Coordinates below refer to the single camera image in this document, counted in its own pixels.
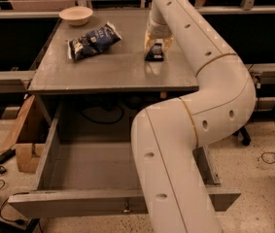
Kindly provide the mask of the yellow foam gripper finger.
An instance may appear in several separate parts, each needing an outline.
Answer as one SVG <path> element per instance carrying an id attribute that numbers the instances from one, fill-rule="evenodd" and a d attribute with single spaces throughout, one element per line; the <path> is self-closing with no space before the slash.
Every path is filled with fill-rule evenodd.
<path id="1" fill-rule="evenodd" d="M 155 44 L 155 38 L 149 33 L 149 31 L 145 32 L 145 41 L 144 48 L 145 53 L 148 53 L 150 48 Z"/>
<path id="2" fill-rule="evenodd" d="M 163 52 L 167 52 L 168 49 L 171 47 L 172 43 L 173 43 L 173 37 L 172 37 L 172 36 L 170 36 L 170 37 L 168 37 L 168 38 L 165 38 L 165 39 L 163 40 L 162 51 L 163 51 Z"/>

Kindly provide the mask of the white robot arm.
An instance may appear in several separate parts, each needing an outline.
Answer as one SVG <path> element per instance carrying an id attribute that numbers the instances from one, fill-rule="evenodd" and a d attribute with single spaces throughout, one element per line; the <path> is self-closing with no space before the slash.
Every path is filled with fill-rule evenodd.
<path id="1" fill-rule="evenodd" d="M 256 103 L 253 80 L 232 47 L 189 0 L 153 0 L 149 30 L 169 29 L 198 91 L 143 109 L 131 148 L 155 233 L 222 233 L 193 151 L 237 131 Z"/>

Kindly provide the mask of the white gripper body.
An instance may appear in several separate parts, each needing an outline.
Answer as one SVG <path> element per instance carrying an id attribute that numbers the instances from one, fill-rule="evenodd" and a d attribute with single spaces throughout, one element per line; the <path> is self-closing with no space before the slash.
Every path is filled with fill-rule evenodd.
<path id="1" fill-rule="evenodd" d="M 172 36 L 171 30 L 155 2 L 152 3 L 149 13 L 147 31 L 153 39 L 167 39 Z"/>

